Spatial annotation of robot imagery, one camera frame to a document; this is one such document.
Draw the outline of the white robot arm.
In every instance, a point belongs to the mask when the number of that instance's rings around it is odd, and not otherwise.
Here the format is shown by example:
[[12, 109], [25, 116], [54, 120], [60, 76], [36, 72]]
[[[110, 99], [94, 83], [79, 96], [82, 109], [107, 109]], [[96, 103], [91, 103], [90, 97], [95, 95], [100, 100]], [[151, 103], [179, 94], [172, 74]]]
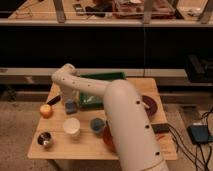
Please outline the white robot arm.
[[71, 64], [52, 74], [59, 86], [103, 99], [122, 171], [169, 171], [139, 91], [127, 80], [102, 81], [73, 75]]

